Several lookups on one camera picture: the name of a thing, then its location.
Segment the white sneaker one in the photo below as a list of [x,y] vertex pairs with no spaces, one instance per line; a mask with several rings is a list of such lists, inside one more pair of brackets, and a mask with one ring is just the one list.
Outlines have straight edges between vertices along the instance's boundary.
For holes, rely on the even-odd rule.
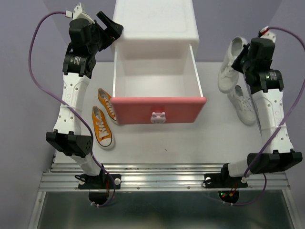
[[233,62],[243,50],[247,40],[243,37],[235,37],[229,44],[224,61],[218,73],[218,88],[224,94],[230,93],[239,80],[239,72],[232,68]]
[[242,88],[239,85],[236,85],[235,88],[227,94],[227,97],[235,107],[236,114],[240,121],[248,126],[254,125],[256,116],[249,103],[249,99],[244,97]]

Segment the dark pink drawer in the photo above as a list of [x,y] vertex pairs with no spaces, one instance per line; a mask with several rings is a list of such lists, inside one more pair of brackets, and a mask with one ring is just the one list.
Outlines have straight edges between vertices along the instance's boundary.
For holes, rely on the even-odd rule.
[[191,45],[144,53],[115,47],[111,103],[119,124],[193,123],[206,102]]

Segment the orange sneaker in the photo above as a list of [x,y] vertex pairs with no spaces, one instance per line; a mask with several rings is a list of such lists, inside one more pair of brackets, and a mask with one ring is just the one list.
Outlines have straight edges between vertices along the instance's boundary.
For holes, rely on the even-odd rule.
[[92,122],[96,140],[101,148],[110,150],[114,147],[114,136],[109,128],[104,113],[97,106],[92,107]]
[[100,101],[100,103],[104,106],[104,108],[106,109],[106,112],[108,114],[108,116],[110,117],[110,119],[116,124],[118,125],[116,116],[115,116],[115,112],[114,109],[112,107],[111,104],[111,96],[102,88],[98,89],[98,100]]

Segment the orange sneaker front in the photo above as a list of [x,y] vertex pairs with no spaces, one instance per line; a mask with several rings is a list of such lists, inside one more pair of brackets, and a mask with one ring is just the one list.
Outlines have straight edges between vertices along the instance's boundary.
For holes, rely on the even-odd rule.
[[96,140],[101,148],[110,150],[114,147],[114,136],[109,128],[104,113],[97,106],[92,107],[92,122]]

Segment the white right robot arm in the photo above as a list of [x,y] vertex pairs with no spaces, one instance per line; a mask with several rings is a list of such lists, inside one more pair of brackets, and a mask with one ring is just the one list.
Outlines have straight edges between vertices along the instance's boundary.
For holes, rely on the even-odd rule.
[[233,69],[245,76],[258,113],[263,147],[246,159],[224,164],[220,173],[205,174],[205,188],[245,188],[250,175],[283,172],[303,160],[294,150],[285,125],[284,82],[278,70],[270,68],[275,50],[271,39],[253,38],[233,62]]

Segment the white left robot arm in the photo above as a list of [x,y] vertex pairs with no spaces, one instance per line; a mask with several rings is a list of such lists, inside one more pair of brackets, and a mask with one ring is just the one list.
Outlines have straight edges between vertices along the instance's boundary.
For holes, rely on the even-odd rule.
[[110,149],[114,146],[113,134],[103,112],[96,106],[92,108],[93,129],[90,135],[82,135],[81,119],[84,96],[96,65],[97,52],[107,49],[122,34],[123,26],[113,22],[102,11],[97,17],[104,23],[103,29],[92,20],[80,6],[72,13],[69,24],[71,42],[63,61],[62,104],[57,122],[46,140],[57,151],[72,158],[83,170],[76,175],[80,189],[101,189],[111,186],[111,179],[104,167],[93,156],[93,141]]

